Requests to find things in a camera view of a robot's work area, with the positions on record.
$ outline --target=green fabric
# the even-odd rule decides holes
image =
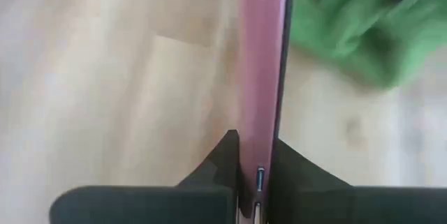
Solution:
[[[447,0],[293,0],[291,43],[378,87],[447,40]]]

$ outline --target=green cloth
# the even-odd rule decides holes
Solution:
[[[291,43],[378,87],[447,41],[447,0],[293,0]]]

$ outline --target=wooden floor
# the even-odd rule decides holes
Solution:
[[[0,0],[0,223],[174,185],[237,128],[237,0]],[[447,185],[447,75],[370,91],[292,49],[281,138],[352,184]]]

